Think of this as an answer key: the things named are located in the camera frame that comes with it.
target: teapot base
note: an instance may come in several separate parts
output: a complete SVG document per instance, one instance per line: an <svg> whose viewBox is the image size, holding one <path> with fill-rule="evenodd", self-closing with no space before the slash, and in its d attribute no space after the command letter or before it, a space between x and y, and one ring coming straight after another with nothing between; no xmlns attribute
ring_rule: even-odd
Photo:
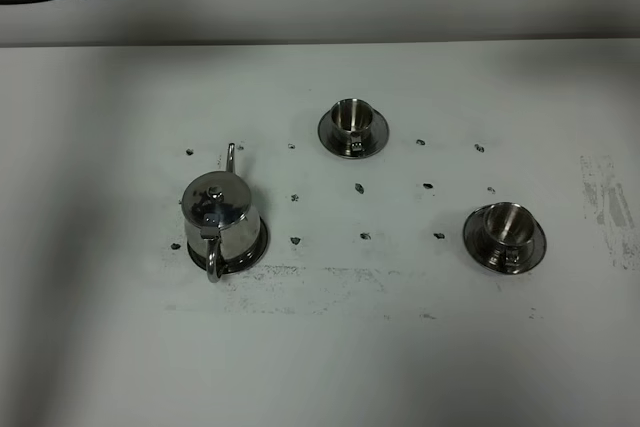
<svg viewBox="0 0 640 427"><path fill-rule="evenodd" d="M235 274L236 272L242 272L256 265L269 246L269 229L265 221L260 218L260 233L254 244L244 254L230 260L222 259L222 272L223 274ZM205 269L205 258L195 253L189 243L187 243L187 250L191 260L200 267Z"/></svg>

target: scuff mark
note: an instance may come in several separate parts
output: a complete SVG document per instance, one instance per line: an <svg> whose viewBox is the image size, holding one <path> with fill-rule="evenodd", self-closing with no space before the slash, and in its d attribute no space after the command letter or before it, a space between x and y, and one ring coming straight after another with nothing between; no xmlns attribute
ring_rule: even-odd
<svg viewBox="0 0 640 427"><path fill-rule="evenodd" d="M614 267L640 269L640 235L617 182L611 156L580 157L585 219L592 219L602 231Z"/></svg>

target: white tabletop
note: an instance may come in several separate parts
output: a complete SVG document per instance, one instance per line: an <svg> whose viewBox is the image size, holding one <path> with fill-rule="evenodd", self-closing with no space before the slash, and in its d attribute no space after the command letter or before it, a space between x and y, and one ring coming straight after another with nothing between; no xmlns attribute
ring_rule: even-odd
<svg viewBox="0 0 640 427"><path fill-rule="evenodd" d="M639 53L1 50L0 425L637 425ZM318 141L346 97L389 122L371 159ZM228 142L271 244L212 285L178 201ZM547 234L529 274L465 251L497 201Z"/></svg>

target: white wall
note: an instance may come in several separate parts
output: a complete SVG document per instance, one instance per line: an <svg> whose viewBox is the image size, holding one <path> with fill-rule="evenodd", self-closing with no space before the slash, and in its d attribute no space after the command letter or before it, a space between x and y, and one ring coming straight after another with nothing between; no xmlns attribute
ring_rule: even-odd
<svg viewBox="0 0 640 427"><path fill-rule="evenodd" d="M637 35L638 0L64 0L0 7L0 44Z"/></svg>

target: teapot lid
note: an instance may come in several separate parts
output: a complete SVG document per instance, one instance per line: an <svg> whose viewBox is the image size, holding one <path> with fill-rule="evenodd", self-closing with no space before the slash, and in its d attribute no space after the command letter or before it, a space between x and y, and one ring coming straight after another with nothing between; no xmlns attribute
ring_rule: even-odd
<svg viewBox="0 0 640 427"><path fill-rule="evenodd" d="M189 184L182 196L182 213L202 227L204 217L213 214L219 228L242 220L251 207L251 190L244 180L232 172L209 172Z"/></svg>

